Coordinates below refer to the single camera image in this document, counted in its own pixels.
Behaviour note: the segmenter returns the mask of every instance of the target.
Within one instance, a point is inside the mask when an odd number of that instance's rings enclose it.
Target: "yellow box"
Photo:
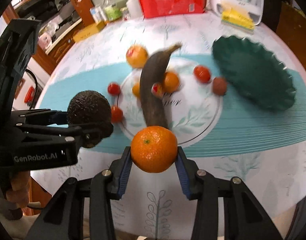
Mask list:
[[[95,33],[99,33],[102,29],[104,29],[105,23],[93,23],[91,25],[86,26],[82,30],[80,30],[77,34],[73,36],[73,40],[75,42],[79,42],[87,39],[88,37],[94,35]]]

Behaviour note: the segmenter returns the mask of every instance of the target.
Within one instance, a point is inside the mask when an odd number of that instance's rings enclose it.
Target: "white plate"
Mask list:
[[[168,70],[178,73],[181,86],[174,93],[165,93],[163,103],[169,128],[176,135],[178,145],[188,147],[204,138],[215,127],[222,112],[222,97],[212,92],[212,84],[201,84],[193,75],[198,63],[180,57],[170,59]],[[121,94],[115,104],[123,110],[123,133],[132,140],[146,127],[140,100],[132,93],[141,70],[134,70],[121,85]]]

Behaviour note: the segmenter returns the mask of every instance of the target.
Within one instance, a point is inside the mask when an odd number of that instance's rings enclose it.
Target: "cardboard box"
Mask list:
[[[82,40],[87,39],[88,37],[99,33],[102,29],[104,29],[105,23],[99,22],[99,23],[93,23],[91,25],[86,26],[82,30],[80,30],[77,34],[73,36],[73,40],[75,42],[79,42]]]
[[[205,0],[139,0],[145,18],[203,13]]]

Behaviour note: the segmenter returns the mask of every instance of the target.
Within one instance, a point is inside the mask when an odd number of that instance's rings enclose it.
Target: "bottle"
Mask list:
[[[122,13],[120,12],[120,9],[117,8],[116,4],[111,3],[110,0],[104,0],[103,9],[110,22],[116,21],[117,19],[122,17]]]
[[[123,21],[127,21],[129,19],[129,11],[127,7],[123,7],[120,9],[120,12],[123,15]]]
[[[143,17],[142,8],[138,0],[127,0],[126,6],[131,19]]]

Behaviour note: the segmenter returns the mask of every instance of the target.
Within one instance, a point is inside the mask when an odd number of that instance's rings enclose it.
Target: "small orange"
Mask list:
[[[177,139],[168,129],[149,126],[139,131],[131,142],[131,157],[136,166],[149,173],[167,170],[177,156]]]
[[[132,87],[132,92],[133,95],[136,96],[137,98],[140,98],[139,96],[139,82],[137,82],[133,87]]]
[[[143,68],[147,59],[148,53],[140,45],[133,45],[126,52],[126,61],[132,68]]]
[[[167,93],[173,93],[180,87],[180,79],[174,72],[165,72],[162,84],[163,90]]]

